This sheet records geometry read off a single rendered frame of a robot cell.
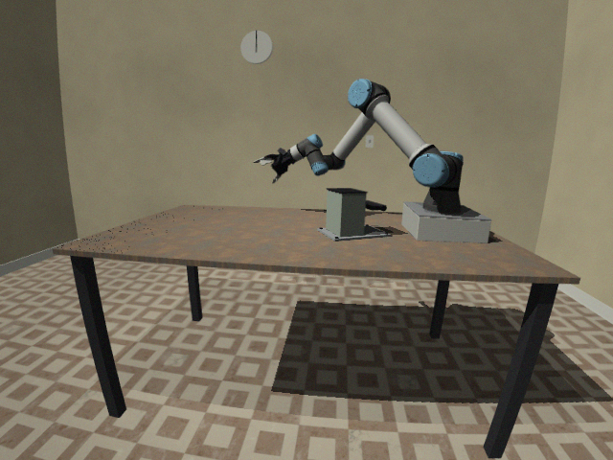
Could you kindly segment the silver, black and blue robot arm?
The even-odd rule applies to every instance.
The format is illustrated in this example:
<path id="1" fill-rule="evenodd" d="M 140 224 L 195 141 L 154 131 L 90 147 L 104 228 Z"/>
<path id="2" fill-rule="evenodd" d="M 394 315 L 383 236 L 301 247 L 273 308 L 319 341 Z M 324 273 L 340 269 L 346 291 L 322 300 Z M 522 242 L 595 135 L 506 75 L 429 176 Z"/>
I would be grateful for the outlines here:
<path id="1" fill-rule="evenodd" d="M 422 186 L 430 187 L 422 208 L 438 213 L 460 213 L 461 202 L 458 195 L 463 156 L 456 152 L 439 151 L 433 144 L 426 144 L 390 105 L 391 96 L 385 86 L 359 79 L 351 85 L 348 94 L 350 105 L 360 109 L 362 113 L 331 155 L 322 154 L 320 148 L 323 143 L 317 134 L 312 134 L 290 148 L 292 158 L 299 161 L 306 157 L 317 176 L 327 173 L 327 168 L 342 169 L 346 158 L 377 122 L 408 157 L 415 179 Z M 435 186 L 437 188 L 434 188 Z"/>

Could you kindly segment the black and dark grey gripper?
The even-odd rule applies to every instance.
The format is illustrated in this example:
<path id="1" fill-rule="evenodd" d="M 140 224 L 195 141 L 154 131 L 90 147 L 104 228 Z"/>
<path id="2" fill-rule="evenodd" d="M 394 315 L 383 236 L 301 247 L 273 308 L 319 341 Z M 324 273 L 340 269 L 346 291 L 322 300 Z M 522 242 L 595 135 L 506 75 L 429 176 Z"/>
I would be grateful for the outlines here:
<path id="1" fill-rule="evenodd" d="M 291 163 L 294 164 L 295 162 L 297 162 L 296 160 L 294 160 L 292 158 L 292 155 L 290 153 L 290 149 L 287 151 L 287 153 L 288 153 L 289 156 L 288 155 L 287 156 L 283 156 L 283 155 L 279 155 L 279 154 L 269 154 L 269 155 L 264 156 L 263 158 L 260 158 L 260 159 L 258 159 L 256 161 L 254 161 L 254 163 L 261 162 L 261 165 L 265 165 L 267 163 L 272 163 L 272 160 L 274 160 L 274 162 L 276 161 L 275 162 L 276 164 L 274 162 L 273 162 L 274 164 L 273 163 L 271 164 L 272 169 L 277 173 L 276 174 L 276 178 L 274 178 L 274 180 L 273 180 L 273 183 L 275 183 L 276 181 L 278 181 L 278 179 L 281 177 L 281 175 L 283 173 L 287 172 L 287 169 L 288 169 L 287 166 L 289 166 Z M 287 161 L 284 162 L 285 160 L 287 160 Z M 291 162 L 291 163 L 288 164 L 288 162 Z M 287 165 L 285 165 L 285 164 L 287 164 Z M 277 179 L 277 176 L 278 176 L 278 179 Z"/>

